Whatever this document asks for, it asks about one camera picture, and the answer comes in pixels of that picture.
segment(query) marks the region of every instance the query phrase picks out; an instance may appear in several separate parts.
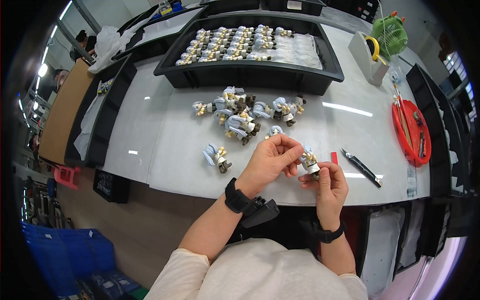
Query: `tray of figurines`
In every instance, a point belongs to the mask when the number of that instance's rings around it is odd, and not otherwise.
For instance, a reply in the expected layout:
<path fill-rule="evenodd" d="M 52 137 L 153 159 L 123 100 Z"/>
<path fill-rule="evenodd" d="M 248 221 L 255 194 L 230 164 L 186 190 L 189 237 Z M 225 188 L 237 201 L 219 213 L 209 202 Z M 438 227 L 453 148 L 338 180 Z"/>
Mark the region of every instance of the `tray of figurines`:
<path fill-rule="evenodd" d="M 344 80 L 319 23 L 302 17 L 229 13 L 192 22 L 154 71 L 175 88 L 268 87 L 324 95 Z"/>

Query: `white table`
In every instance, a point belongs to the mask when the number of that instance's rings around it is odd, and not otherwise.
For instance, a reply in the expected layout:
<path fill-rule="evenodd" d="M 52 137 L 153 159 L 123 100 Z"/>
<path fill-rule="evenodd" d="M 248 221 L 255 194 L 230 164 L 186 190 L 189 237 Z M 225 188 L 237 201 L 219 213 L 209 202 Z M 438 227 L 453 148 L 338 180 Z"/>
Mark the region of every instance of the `white table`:
<path fill-rule="evenodd" d="M 348 50 L 353 35 L 326 25 L 323 28 L 342 67 L 344 82 L 332 82 L 324 96 L 304 95 L 307 100 L 305 111 L 296 116 L 297 123 L 290 128 L 283 122 L 261 119 L 260 132 L 246 146 L 235 137 L 225 137 L 224 127 L 218 126 L 211 114 L 197 117 L 192 111 L 194 101 L 211 102 L 224 87 L 173 89 L 169 96 L 172 89 L 168 81 L 163 76 L 152 75 L 154 63 L 149 67 L 150 73 L 147 65 L 144 69 L 139 67 L 115 123 L 104 170 L 167 192 L 217 198 L 229 180 L 240 175 L 256 144 L 264 139 L 270 126 L 276 124 L 282 126 L 287 135 L 309 144 L 319 160 L 330 161 L 331 152 L 337 152 L 338 163 L 350 187 L 345 205 L 407 200 L 407 163 L 392 123 L 394 91 L 391 84 L 387 78 L 381 87 L 367 83 Z M 404 62 L 399 64 L 404 75 L 411 68 Z M 169 88 L 160 88 L 162 83 Z M 406 81 L 399 89 L 404 99 L 414 101 Z M 270 103 L 278 96 L 287 100 L 295 97 L 294 93 L 282 90 L 246 88 L 246 92 L 256 95 L 257 100 Z M 331 105 L 323 103 L 359 109 L 372 116 L 327 107 Z M 220 174 L 205 160 L 202 151 L 208 143 L 225 146 L 226 158 L 233 164 L 226 174 Z M 341 147 L 358 157 L 375 174 L 381 175 L 383 187 L 378 189 L 364 178 L 342 156 Z M 128 150 L 138 151 L 138 155 L 128 154 Z M 306 173 L 301 166 L 299 173 Z M 414 198 L 428 196 L 428 164 L 416 169 L 416 178 L 417 194 Z M 287 179 L 282 174 L 266 187 L 262 196 L 273 198 L 282 205 L 315 204 L 314 191 L 302 190 L 296 178 Z"/>

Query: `red eraser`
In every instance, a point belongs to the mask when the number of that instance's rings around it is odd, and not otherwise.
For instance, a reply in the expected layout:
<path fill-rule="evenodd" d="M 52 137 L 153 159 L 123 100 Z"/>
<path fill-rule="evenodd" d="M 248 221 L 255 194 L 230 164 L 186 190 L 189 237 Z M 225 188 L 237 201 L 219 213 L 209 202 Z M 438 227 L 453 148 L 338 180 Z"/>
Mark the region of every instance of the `red eraser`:
<path fill-rule="evenodd" d="M 336 157 L 336 152 L 332 152 L 332 162 L 338 165 L 338 158 Z"/>

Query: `forearm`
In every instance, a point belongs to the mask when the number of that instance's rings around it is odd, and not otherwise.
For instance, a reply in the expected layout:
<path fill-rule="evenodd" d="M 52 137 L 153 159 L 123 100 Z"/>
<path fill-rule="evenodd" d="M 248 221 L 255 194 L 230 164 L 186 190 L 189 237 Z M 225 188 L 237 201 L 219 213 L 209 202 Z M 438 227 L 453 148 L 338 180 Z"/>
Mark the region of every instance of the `forearm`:
<path fill-rule="evenodd" d="M 324 226 L 324 230 L 335 231 L 340 227 L 338 225 Z M 356 274 L 355 272 L 355 258 L 352 253 L 352 249 L 345 238 L 345 233 L 338 239 L 332 241 L 330 244 L 320 243 L 320 249 L 322 251 L 322 263 L 337 275 L 346 273 Z"/>
<path fill-rule="evenodd" d="M 236 214 L 225 204 L 223 193 L 188 229 L 179 248 L 203 254 L 213 260 L 230 239 L 242 213 Z"/>

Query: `white t-shirt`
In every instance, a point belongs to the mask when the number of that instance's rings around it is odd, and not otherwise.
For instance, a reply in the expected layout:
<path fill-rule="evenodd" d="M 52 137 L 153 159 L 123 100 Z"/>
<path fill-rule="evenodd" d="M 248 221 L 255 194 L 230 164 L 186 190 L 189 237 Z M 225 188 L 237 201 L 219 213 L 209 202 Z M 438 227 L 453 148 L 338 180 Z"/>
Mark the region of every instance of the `white t-shirt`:
<path fill-rule="evenodd" d="M 205 255 L 176 249 L 145 297 L 153 299 L 367 300 L 367 289 L 354 274 L 337 276 L 308 249 L 248 239 L 225 247 L 212 265 Z"/>

